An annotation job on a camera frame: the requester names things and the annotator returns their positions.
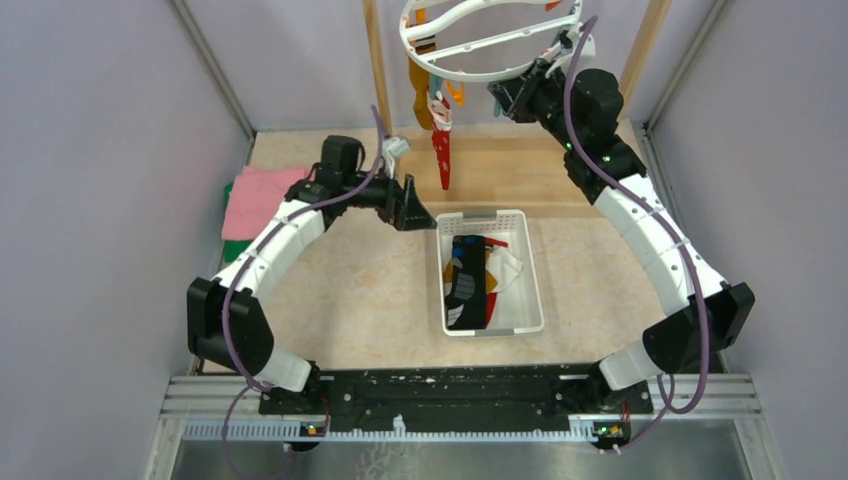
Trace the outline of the black sock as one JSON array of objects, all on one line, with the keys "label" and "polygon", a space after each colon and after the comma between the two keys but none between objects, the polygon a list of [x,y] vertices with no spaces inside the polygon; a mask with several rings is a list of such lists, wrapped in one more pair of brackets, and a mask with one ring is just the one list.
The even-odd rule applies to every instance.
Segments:
[{"label": "black sock", "polygon": [[484,237],[457,235],[452,239],[450,259],[454,267],[452,289],[444,295],[448,331],[484,330],[486,322]]}]

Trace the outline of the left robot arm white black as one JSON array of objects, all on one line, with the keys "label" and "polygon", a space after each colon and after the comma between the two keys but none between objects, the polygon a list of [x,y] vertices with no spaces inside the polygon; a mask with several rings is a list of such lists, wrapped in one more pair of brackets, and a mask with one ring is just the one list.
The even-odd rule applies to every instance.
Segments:
[{"label": "left robot arm white black", "polygon": [[361,141],[330,135],[306,178],[287,191],[259,236],[213,278],[187,290],[187,346],[224,366],[258,391],[282,388],[297,413],[319,404],[319,369],[278,342],[262,309],[299,255],[350,208],[371,209],[397,231],[431,230],[436,221],[419,199],[415,179],[397,178],[397,161],[410,150],[402,136],[383,134],[369,169]]}]

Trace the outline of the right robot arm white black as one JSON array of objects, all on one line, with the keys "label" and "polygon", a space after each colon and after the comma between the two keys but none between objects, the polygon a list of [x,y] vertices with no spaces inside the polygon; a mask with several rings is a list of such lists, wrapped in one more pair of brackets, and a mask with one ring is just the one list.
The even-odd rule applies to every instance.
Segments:
[{"label": "right robot arm white black", "polygon": [[590,369],[586,397],[612,412],[627,388],[677,373],[732,346],[755,303],[746,283],[730,284],[685,237],[656,194],[645,165],[617,133],[623,96],[616,77],[586,69],[568,79],[535,61],[487,89],[508,118],[538,123],[566,153],[570,180],[625,240],[654,286],[665,319]]}]

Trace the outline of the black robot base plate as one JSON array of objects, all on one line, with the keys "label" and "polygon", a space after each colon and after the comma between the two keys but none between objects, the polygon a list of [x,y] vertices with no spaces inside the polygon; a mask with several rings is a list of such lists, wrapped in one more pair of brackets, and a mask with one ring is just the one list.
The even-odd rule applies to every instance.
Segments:
[{"label": "black robot base plate", "polygon": [[577,416],[651,414],[645,381],[614,392],[587,363],[324,370],[305,390],[262,394],[262,415],[315,415],[333,433],[566,432]]}]

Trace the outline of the red sock white cuff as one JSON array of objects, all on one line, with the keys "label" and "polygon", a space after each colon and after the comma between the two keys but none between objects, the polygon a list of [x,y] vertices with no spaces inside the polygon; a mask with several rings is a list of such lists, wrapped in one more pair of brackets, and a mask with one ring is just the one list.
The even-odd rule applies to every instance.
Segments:
[{"label": "red sock white cuff", "polygon": [[506,257],[509,252],[509,244],[497,240],[492,237],[485,237],[484,243],[486,247],[485,265],[486,265],[486,322],[485,327],[488,328],[494,316],[494,310],[497,303],[497,296],[500,291],[506,287]]}]

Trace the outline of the white round clip hanger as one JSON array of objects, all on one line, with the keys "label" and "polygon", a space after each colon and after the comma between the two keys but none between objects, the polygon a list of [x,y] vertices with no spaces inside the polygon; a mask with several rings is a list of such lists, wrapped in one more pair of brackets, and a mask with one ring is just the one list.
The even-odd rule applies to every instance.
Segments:
[{"label": "white round clip hanger", "polygon": [[[546,20],[482,38],[470,39],[457,45],[438,47],[433,52],[419,54],[415,51],[415,44],[418,40],[429,36],[434,36],[436,39],[438,34],[442,33],[444,30],[453,26],[465,17],[500,6],[502,3],[500,1],[486,0],[461,1],[432,20],[423,21],[417,18],[417,11],[435,6],[436,4],[437,3],[435,1],[406,2],[398,25],[399,37],[404,44],[408,58],[412,58],[418,65],[427,70],[430,74],[444,80],[464,83],[489,83],[493,81],[511,79],[528,70],[531,64],[537,59],[551,64],[553,57],[558,53],[558,43],[561,39],[561,35],[583,23],[581,20],[583,3],[581,1],[571,1],[569,3],[567,14],[551,20]],[[470,55],[485,48],[517,40],[524,40],[535,35],[552,32],[556,34],[556,37],[550,46],[542,50],[541,53],[533,56],[531,60],[514,66],[497,68],[492,71],[468,72],[461,68],[454,70],[446,69],[441,65],[443,60],[458,55]],[[587,47],[582,60],[591,60],[595,57],[590,58],[589,55],[590,50],[589,47]]]}]

